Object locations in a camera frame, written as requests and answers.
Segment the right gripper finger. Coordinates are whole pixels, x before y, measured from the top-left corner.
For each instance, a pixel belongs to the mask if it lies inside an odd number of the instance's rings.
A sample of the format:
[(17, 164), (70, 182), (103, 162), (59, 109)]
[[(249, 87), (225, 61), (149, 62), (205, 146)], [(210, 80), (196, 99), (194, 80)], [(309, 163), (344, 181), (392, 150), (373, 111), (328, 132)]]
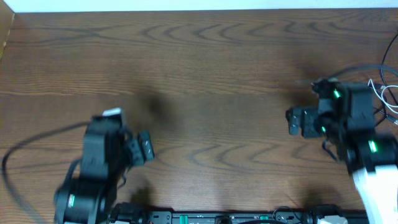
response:
[(289, 134), (290, 135), (299, 135), (301, 130), (300, 123), (289, 123)]
[(289, 108), (285, 112), (285, 117), (289, 124), (300, 124), (302, 109), (300, 107)]

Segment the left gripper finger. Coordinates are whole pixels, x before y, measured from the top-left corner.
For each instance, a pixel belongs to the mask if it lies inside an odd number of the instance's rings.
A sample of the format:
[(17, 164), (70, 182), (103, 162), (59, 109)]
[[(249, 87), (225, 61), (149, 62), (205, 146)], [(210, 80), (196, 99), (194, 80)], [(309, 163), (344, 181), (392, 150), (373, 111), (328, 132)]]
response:
[(143, 141), (142, 148), (144, 151), (145, 161), (153, 161), (155, 159), (154, 148), (150, 141)]
[(151, 146), (150, 134), (148, 131), (141, 131), (138, 134), (138, 139), (141, 146)]

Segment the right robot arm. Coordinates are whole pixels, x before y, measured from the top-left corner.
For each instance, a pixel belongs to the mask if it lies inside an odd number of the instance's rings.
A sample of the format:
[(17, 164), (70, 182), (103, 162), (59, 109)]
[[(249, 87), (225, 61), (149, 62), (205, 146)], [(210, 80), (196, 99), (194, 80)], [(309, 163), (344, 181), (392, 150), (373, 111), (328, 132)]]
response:
[(321, 79), (312, 89), (317, 106), (287, 110), (289, 133), (334, 144), (332, 157), (345, 162), (369, 223), (397, 223), (397, 139), (377, 133), (370, 87)]

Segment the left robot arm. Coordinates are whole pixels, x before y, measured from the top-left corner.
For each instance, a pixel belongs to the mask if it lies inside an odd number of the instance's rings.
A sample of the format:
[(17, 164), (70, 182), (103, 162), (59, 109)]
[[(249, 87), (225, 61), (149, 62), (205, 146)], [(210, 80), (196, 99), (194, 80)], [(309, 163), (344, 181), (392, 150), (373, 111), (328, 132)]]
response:
[(70, 164), (54, 195), (55, 222), (146, 222), (142, 210), (115, 200), (125, 173), (154, 158), (148, 131), (133, 135), (122, 114), (92, 117), (83, 138), (83, 155)]

